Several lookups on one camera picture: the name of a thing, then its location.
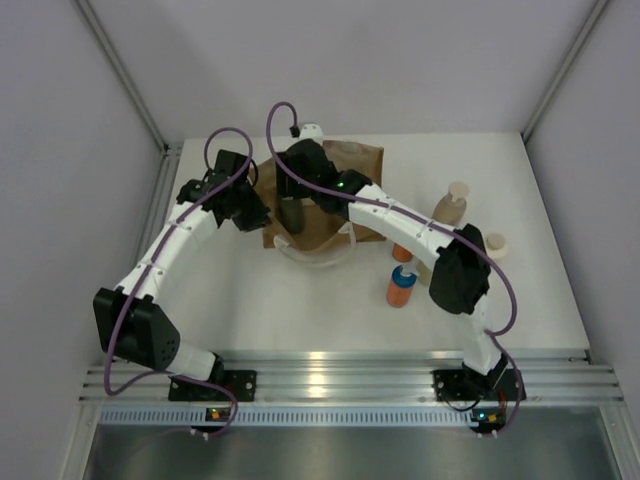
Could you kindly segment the cream pump bottle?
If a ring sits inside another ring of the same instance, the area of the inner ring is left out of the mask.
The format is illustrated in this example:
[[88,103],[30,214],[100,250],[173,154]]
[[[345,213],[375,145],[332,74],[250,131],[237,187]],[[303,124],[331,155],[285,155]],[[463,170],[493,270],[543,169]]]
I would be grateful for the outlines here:
[[496,232],[489,233],[484,238],[487,255],[493,260],[499,260],[507,256],[509,252],[506,238]]

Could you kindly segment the orange bottle dark cap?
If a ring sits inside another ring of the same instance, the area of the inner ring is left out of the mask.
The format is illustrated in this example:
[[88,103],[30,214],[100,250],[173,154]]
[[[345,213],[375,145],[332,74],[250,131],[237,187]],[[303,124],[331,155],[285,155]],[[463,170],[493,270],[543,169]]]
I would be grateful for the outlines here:
[[392,256],[396,261],[400,263],[406,263],[413,259],[413,254],[398,243],[395,243],[393,246]]

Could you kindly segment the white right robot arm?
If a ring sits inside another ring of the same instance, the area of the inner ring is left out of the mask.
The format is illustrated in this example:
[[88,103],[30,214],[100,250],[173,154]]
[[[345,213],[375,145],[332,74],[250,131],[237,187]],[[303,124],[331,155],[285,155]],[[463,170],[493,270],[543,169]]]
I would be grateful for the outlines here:
[[272,156],[324,212],[381,234],[432,271],[429,296],[456,318],[467,389],[478,397],[499,389],[508,360],[487,313],[489,277],[497,267],[486,253],[478,228],[467,224],[457,229],[422,216],[394,201],[366,175],[338,170],[311,139]]

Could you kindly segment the beige round pump bottle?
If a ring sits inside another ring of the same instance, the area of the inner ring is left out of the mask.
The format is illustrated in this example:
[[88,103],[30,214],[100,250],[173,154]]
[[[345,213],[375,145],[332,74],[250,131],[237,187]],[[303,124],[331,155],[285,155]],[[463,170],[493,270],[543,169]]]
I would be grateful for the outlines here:
[[469,186],[461,181],[452,182],[447,193],[437,203],[432,219],[449,226],[457,227],[467,209]]

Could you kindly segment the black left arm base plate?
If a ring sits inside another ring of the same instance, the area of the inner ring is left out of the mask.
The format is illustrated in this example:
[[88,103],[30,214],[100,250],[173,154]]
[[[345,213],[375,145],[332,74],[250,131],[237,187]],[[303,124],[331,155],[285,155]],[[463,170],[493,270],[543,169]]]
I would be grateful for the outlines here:
[[168,392],[171,402],[223,402],[230,401],[229,394],[238,402],[253,402],[257,387],[256,370],[225,370],[217,383],[212,380],[189,381],[182,377],[172,378]]

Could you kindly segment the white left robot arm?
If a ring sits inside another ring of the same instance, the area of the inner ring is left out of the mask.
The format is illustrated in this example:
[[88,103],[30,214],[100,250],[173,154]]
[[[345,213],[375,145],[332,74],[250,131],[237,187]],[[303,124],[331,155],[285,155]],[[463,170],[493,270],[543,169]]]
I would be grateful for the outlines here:
[[142,259],[112,289],[93,299],[103,351],[154,371],[191,378],[191,387],[207,400],[226,386],[223,361],[185,340],[168,306],[193,256],[230,220],[241,232],[270,222],[269,208],[249,180],[246,156],[220,150],[201,179],[182,186],[168,220]]

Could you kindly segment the orange bottle blue cap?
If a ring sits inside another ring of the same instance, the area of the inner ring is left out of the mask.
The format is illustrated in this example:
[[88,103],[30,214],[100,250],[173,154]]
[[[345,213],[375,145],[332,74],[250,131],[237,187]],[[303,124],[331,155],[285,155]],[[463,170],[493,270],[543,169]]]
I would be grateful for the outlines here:
[[415,273],[409,269],[405,269],[402,265],[395,267],[391,273],[387,288],[386,300],[388,304],[394,308],[406,306],[411,298],[416,282],[417,275]]

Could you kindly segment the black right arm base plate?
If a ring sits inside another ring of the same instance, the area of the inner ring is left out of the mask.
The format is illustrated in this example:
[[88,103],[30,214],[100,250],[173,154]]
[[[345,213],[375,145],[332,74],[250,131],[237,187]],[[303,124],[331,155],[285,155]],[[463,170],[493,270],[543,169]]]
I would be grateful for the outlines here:
[[[505,370],[497,381],[462,368],[435,370],[432,376],[436,399],[449,403],[514,402],[523,386],[512,369]],[[521,393],[525,399],[526,392]]]

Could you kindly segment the olive bottle beige cap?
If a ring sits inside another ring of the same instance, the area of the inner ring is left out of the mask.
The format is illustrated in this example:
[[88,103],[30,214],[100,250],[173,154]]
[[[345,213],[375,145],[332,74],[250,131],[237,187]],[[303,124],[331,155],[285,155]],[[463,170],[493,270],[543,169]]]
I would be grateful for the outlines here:
[[302,233],[306,226],[304,205],[301,199],[279,198],[280,222],[291,235]]

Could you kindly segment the yellow-green pump bottle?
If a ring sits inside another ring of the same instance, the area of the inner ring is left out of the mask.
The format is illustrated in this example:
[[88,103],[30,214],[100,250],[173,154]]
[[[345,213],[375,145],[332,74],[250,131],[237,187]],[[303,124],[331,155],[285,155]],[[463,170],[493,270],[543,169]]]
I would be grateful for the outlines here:
[[432,279],[432,270],[422,261],[416,265],[417,279],[425,287],[428,287]]

